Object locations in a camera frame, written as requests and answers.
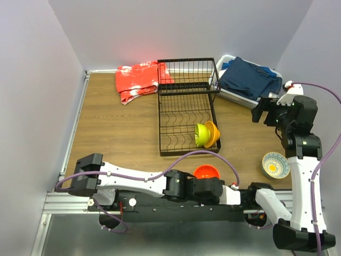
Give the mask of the yellow orange bowl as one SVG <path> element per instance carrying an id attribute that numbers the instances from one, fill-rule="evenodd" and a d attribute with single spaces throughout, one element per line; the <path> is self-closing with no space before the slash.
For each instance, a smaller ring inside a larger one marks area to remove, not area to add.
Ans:
<path id="1" fill-rule="evenodd" d="M 209 148 L 209 147 L 213 146 L 217 142 L 217 140 L 220 138 L 220 131 L 212 121 L 207 121 L 205 123 L 205 127 L 210 132 L 210 138 L 204 144 L 204 147 Z"/>

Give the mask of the black wire dish rack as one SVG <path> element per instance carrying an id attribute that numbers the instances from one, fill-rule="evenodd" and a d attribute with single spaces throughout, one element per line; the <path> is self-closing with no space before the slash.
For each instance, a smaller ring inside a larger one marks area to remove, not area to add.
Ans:
<path id="1" fill-rule="evenodd" d="M 214 100 L 221 86 L 214 58 L 159 59 L 157 75 L 160 155 L 203 150 L 196 125 L 217 124 Z"/>

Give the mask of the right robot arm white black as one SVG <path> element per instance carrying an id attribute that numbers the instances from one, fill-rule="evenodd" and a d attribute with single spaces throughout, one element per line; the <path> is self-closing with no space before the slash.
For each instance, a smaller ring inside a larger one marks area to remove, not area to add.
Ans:
<path id="1" fill-rule="evenodd" d="M 270 185 L 253 182 L 245 195 L 251 209 L 260 206 L 273 224 L 273 240 L 278 249 L 320 252 L 336 245 L 328 233 L 322 215 L 319 164 L 322 162 L 322 143 L 311 132 L 318 107 L 312 98 L 297 95 L 291 103 L 262 98 L 252 109 L 252 121 L 259 122 L 267 112 L 264 124 L 281 132 L 281 144 L 289 163 L 293 206 L 289 212 L 279 201 Z"/>

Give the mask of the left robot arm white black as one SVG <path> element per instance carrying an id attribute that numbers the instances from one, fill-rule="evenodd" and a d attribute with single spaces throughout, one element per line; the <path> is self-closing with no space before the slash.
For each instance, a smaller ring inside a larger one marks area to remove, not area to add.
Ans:
<path id="1" fill-rule="evenodd" d="M 119 190 L 177 203 L 195 201 L 218 204 L 223 185 L 223 181 L 217 177 L 198 179 L 178 170 L 162 173 L 125 169 L 104 162 L 102 154 L 94 153 L 76 162 L 68 193 L 94 197 L 105 210 L 111 211 L 117 207 L 118 197 L 115 193 Z"/>

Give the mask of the green bowl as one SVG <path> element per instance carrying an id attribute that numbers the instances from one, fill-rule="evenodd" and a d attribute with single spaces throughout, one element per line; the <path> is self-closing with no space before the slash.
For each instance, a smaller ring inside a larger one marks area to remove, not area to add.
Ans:
<path id="1" fill-rule="evenodd" d="M 196 146 L 202 147 L 210 139 L 210 131 L 204 124 L 197 123 L 194 128 L 194 137 Z"/>

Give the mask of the red orange bowl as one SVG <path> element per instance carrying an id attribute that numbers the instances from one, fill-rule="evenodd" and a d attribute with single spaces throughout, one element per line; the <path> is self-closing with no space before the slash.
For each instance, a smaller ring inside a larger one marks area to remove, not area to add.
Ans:
<path id="1" fill-rule="evenodd" d="M 218 169 L 212 165 L 201 165 L 197 167 L 193 175 L 198 179 L 204 178 L 220 178 Z"/>

